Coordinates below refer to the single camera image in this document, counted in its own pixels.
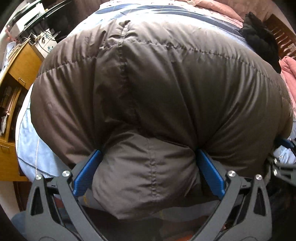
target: white cable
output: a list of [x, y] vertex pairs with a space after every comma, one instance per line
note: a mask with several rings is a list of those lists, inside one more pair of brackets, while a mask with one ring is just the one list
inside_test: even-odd
[[40, 137], [38, 138], [37, 149], [36, 149], [36, 159], [35, 159], [36, 175], [38, 174], [38, 172], [37, 172], [37, 154], [38, 154], [39, 140], [40, 140]]

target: wooden cabinet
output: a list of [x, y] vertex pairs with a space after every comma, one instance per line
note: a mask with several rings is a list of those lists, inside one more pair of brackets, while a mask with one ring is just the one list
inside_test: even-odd
[[0, 180], [28, 181], [19, 174], [15, 143], [0, 142]]
[[34, 82], [42, 60], [31, 48], [29, 40], [12, 53], [0, 77], [0, 114], [6, 127], [0, 136], [0, 180], [28, 181], [20, 173], [15, 149], [15, 125], [24, 96]]
[[19, 56], [9, 68], [9, 74], [27, 90], [33, 84], [38, 74], [41, 60], [29, 44], [25, 45]]

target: gray fabric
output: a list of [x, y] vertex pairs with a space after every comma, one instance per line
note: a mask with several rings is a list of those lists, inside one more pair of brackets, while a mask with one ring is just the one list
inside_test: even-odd
[[285, 83], [267, 62], [222, 30], [165, 15], [60, 42], [39, 70], [31, 115], [68, 165], [102, 150], [92, 191], [119, 219], [190, 196], [196, 148], [240, 175], [263, 175], [275, 137], [292, 126]]

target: metal screw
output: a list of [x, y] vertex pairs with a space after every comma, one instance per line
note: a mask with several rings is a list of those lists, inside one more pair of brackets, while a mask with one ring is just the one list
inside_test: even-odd
[[236, 173], [235, 173], [235, 171], [229, 171], [229, 172], [228, 172], [228, 175], [229, 175], [230, 177], [235, 177]]
[[36, 180], [40, 180], [41, 178], [42, 178], [42, 175], [41, 175], [41, 174], [38, 174], [38, 175], [36, 175], [36, 177], [35, 177]]
[[62, 175], [63, 175], [63, 177], [68, 177], [68, 176], [70, 176], [70, 171], [63, 171], [63, 173], [62, 173]]
[[262, 176], [260, 174], [257, 174], [256, 175], [256, 179], [259, 180], [259, 181], [261, 181], [262, 180]]

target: blue clamp pad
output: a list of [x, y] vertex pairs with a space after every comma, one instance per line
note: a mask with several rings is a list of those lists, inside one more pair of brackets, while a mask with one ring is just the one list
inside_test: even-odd
[[87, 189], [91, 187], [94, 174], [99, 164], [102, 162], [102, 159], [103, 155], [99, 150], [94, 151], [89, 157], [89, 160], [74, 180], [74, 197], [83, 196]]
[[290, 148], [291, 150], [293, 150], [294, 148], [293, 143], [288, 139], [276, 138], [275, 143], [287, 149]]
[[213, 165], [211, 159], [201, 149], [196, 151], [196, 163], [212, 193], [222, 200], [225, 195], [224, 180]]

